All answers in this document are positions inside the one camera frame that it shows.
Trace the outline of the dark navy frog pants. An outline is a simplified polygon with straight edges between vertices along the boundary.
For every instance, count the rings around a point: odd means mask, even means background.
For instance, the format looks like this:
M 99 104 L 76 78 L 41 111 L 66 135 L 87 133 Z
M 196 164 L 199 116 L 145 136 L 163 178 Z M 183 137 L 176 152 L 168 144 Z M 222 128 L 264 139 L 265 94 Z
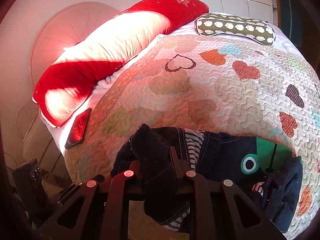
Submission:
M 188 232 L 190 205 L 177 194 L 172 148 L 189 170 L 208 180 L 235 182 L 279 231 L 288 230 L 303 176 L 302 160 L 289 148 L 259 137 L 142 124 L 117 153 L 110 175 L 139 161 L 144 211 L 156 223 L 173 232 Z

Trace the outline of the red and white body pillow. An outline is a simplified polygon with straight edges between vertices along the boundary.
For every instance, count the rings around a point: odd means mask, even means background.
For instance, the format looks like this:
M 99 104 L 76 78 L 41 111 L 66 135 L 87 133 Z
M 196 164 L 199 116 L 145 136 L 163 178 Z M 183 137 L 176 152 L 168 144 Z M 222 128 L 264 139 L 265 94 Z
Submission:
M 45 121 L 61 127 L 112 75 L 159 34 L 168 35 L 209 11 L 199 0 L 142 0 L 68 48 L 37 82 L 33 101 Z

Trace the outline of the olive green patterned pillow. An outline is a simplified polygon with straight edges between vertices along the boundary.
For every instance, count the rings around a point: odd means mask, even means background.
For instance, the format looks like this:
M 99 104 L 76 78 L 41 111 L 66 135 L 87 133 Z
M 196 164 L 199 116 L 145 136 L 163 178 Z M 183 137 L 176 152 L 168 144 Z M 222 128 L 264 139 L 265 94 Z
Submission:
M 255 18 L 212 12 L 199 16 L 194 25 L 196 32 L 203 36 L 242 36 L 264 46 L 272 46 L 276 40 L 276 33 L 269 23 Z

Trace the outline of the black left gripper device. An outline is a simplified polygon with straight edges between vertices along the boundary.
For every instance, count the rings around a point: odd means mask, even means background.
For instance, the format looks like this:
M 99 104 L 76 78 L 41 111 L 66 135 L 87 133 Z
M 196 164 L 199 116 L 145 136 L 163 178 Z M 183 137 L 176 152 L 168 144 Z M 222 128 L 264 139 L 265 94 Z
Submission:
M 35 158 L 16 168 L 12 176 L 23 206 L 36 229 L 40 228 L 63 204 L 66 204 L 80 187 L 71 183 L 52 197 L 48 196 Z

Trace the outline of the round pink headboard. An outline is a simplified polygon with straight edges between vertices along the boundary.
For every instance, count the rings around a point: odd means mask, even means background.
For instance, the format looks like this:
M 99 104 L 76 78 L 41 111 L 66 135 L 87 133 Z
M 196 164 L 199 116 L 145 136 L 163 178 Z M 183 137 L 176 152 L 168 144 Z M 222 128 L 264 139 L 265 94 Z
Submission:
M 118 13 L 119 10 L 104 3 L 81 2 L 54 15 L 39 32 L 31 50 L 29 69 L 33 85 L 65 50 L 84 41 Z

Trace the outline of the patchwork heart quilt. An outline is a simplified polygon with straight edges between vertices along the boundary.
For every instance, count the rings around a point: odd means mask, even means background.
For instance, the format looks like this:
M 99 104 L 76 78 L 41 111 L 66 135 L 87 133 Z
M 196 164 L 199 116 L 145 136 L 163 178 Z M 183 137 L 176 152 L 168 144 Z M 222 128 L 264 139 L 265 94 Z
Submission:
M 301 157 L 303 178 L 285 237 L 305 231 L 319 210 L 319 79 L 297 55 L 223 37 L 159 35 L 99 100 L 83 142 L 65 152 L 72 181 L 109 175 L 141 124 L 287 146 Z

